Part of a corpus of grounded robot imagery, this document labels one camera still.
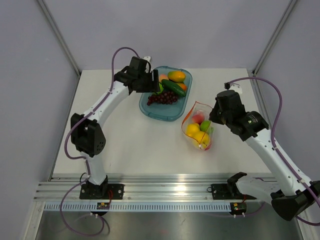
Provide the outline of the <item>green cucumber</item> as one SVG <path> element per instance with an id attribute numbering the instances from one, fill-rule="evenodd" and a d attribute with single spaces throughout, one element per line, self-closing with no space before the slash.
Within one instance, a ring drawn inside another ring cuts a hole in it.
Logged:
<path id="1" fill-rule="evenodd" d="M 168 90 L 174 92 L 179 97 L 185 97 L 187 95 L 186 92 L 177 83 L 175 83 L 173 81 L 163 79 L 161 81 L 161 84 L 163 85 L 163 87 L 165 89 L 168 89 Z"/>

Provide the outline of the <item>green guava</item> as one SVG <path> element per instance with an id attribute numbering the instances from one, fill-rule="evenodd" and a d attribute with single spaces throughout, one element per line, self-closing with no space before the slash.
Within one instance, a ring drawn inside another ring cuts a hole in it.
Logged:
<path id="1" fill-rule="evenodd" d="M 213 127 L 211 126 L 211 121 L 210 120 L 204 120 L 201 124 L 200 124 L 200 130 L 202 132 L 205 132 L 207 134 L 210 134 L 213 132 Z"/>

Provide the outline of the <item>clear zip top bag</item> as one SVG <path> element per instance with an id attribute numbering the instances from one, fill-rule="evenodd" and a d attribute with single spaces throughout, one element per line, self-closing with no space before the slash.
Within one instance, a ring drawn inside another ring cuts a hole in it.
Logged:
<path id="1" fill-rule="evenodd" d="M 201 151 L 209 150 L 213 143 L 215 127 L 209 120 L 212 110 L 210 105 L 196 101 L 181 123 L 188 144 Z"/>

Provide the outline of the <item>yellow lemon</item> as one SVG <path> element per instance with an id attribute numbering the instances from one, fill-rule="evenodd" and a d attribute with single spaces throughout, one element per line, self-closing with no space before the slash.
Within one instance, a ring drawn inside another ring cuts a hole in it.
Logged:
<path id="1" fill-rule="evenodd" d="M 205 150 L 211 144 L 211 138 L 207 133 L 198 131 L 192 135 L 192 144 L 196 148 Z"/>
<path id="2" fill-rule="evenodd" d="M 197 123 L 191 123 L 186 127 L 186 135 L 192 137 L 195 133 L 200 131 L 200 125 Z"/>

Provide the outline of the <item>yellow lemon front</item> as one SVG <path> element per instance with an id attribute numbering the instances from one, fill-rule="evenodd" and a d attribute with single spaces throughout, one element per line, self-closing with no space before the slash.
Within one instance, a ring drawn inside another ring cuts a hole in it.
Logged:
<path id="1" fill-rule="evenodd" d="M 192 144 L 196 148 L 205 150 L 211 144 L 211 138 L 207 133 L 198 131 L 192 135 Z"/>

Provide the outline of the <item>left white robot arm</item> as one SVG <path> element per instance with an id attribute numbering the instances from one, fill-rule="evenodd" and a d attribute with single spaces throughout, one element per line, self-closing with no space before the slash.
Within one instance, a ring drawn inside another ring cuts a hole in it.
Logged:
<path id="1" fill-rule="evenodd" d="M 108 194 L 108 180 L 103 162 L 98 155 L 104 150 L 106 138 L 103 126 L 114 109 L 131 93 L 155 93 L 160 90 L 159 71 L 152 70 L 147 60 L 132 57 L 130 64 L 112 75 L 109 89 L 83 114 L 70 119 L 70 140 L 87 170 L 86 184 L 97 199 Z"/>

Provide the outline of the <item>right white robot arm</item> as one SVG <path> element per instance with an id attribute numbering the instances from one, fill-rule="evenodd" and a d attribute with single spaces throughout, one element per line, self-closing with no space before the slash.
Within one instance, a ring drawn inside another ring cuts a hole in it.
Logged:
<path id="1" fill-rule="evenodd" d="M 275 184 L 238 172 L 227 179 L 227 193 L 232 198 L 249 195 L 272 206 L 284 220 L 291 221 L 320 197 L 319 181 L 303 174 L 292 160 L 272 145 L 272 131 L 257 111 L 248 112 L 234 90 L 217 94 L 209 114 L 213 123 L 227 126 L 251 147 L 276 179 Z"/>

